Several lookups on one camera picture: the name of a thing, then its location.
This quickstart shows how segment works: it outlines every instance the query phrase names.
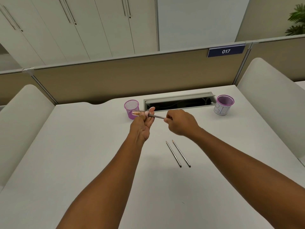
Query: cabinet door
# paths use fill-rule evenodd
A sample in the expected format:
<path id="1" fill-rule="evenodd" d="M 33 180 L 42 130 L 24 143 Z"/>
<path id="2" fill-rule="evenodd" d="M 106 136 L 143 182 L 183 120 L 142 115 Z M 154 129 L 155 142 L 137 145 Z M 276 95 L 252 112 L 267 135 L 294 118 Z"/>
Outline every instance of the cabinet door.
<path id="1" fill-rule="evenodd" d="M 125 0 L 95 0 L 113 56 L 135 54 Z"/>
<path id="2" fill-rule="evenodd" d="M 0 6 L 0 43 L 22 68 L 44 65 L 21 31 Z"/>
<path id="3" fill-rule="evenodd" d="M 32 0 L 68 62 L 89 60 L 64 0 Z"/>
<path id="4" fill-rule="evenodd" d="M 135 54 L 158 51 L 155 0 L 126 0 Z"/>
<path id="5" fill-rule="evenodd" d="M 89 58 L 112 56 L 95 0 L 65 0 Z"/>
<path id="6" fill-rule="evenodd" d="M 0 3 L 46 65 L 67 61 L 31 0 L 0 0 Z"/>

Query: green plant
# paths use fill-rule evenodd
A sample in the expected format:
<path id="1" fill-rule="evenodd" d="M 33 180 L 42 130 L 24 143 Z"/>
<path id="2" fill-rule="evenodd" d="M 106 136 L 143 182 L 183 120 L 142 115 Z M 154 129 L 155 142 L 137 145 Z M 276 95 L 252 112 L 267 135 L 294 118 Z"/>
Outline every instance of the green plant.
<path id="1" fill-rule="evenodd" d="M 305 34 L 305 5 L 295 5 L 294 10 L 295 12 L 289 14 L 290 17 L 288 21 L 294 22 L 297 25 L 291 26 L 288 30 L 286 30 L 285 33 L 287 34 L 287 36 Z"/>

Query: purple mesh cup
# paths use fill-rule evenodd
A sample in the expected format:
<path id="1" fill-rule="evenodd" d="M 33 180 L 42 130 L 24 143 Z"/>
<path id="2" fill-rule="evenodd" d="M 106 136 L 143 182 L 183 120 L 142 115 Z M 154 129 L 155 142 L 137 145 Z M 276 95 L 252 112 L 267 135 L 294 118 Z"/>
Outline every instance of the purple mesh cup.
<path id="1" fill-rule="evenodd" d="M 220 95 L 217 97 L 214 112 L 220 116 L 227 115 L 229 109 L 234 104 L 234 99 L 228 95 Z"/>
<path id="2" fill-rule="evenodd" d="M 139 102 L 137 100 L 128 100 L 124 104 L 127 115 L 130 119 L 135 119 L 137 116 L 132 115 L 132 110 L 139 110 Z"/>

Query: person's right hand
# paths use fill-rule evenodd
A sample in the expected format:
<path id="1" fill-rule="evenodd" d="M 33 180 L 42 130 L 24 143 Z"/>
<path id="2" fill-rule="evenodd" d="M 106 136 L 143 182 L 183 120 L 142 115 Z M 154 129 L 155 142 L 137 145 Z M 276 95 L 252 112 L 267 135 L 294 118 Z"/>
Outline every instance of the person's right hand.
<path id="1" fill-rule="evenodd" d="M 168 129 L 181 136 L 191 137 L 192 134 L 201 128 L 193 115 L 180 110 L 169 110 L 164 122 L 168 123 Z"/>

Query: hand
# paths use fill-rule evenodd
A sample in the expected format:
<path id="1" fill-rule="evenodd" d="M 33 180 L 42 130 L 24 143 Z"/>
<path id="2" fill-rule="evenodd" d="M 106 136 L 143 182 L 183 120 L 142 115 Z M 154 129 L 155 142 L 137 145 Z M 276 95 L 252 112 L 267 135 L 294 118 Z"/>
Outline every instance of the hand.
<path id="1" fill-rule="evenodd" d="M 164 122 L 168 123 L 168 129 L 170 131 L 188 138 L 190 138 L 194 132 L 201 129 L 193 115 L 181 109 L 169 110 Z"/>
<path id="2" fill-rule="evenodd" d="M 154 120 L 154 117 L 146 118 L 145 113 L 141 112 L 140 116 L 136 117 L 131 123 L 129 134 L 139 136 L 145 142 L 149 138 L 149 130 Z"/>

